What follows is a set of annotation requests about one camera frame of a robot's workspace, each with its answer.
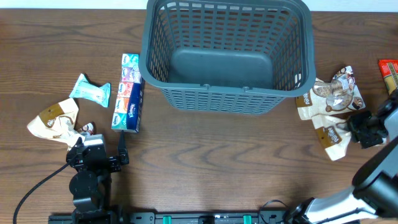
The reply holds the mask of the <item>cookie snack pouch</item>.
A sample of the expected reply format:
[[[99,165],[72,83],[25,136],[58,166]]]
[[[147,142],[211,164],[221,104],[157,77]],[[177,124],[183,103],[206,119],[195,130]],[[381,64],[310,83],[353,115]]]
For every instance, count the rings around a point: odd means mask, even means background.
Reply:
[[[296,105],[302,120],[318,114],[330,116],[366,107],[350,66],[338,71],[330,82],[317,78],[307,93],[296,98]]]
[[[345,157],[351,141],[347,120],[318,114],[312,117],[320,144],[332,161]]]

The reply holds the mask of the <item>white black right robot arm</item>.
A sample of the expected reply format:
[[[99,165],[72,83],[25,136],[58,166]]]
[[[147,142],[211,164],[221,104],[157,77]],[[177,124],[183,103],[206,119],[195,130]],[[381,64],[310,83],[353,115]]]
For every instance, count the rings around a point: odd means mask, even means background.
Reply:
[[[376,132],[386,131],[390,143],[355,174],[352,185],[327,198],[309,198],[295,208],[269,208],[256,213],[130,213],[123,223],[359,223],[363,219],[397,218],[397,91],[379,107],[377,115],[365,111],[348,120],[354,139],[363,147],[376,143]]]

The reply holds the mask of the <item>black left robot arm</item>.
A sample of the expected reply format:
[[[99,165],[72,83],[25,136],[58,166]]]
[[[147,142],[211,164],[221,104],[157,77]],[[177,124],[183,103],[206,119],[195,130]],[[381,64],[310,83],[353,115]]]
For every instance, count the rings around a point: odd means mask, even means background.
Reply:
[[[67,152],[66,162],[76,170],[69,184],[75,206],[72,223],[121,223],[122,212],[117,205],[110,205],[110,198],[111,174],[119,172],[122,163],[119,156],[107,156],[103,135],[77,140]]]

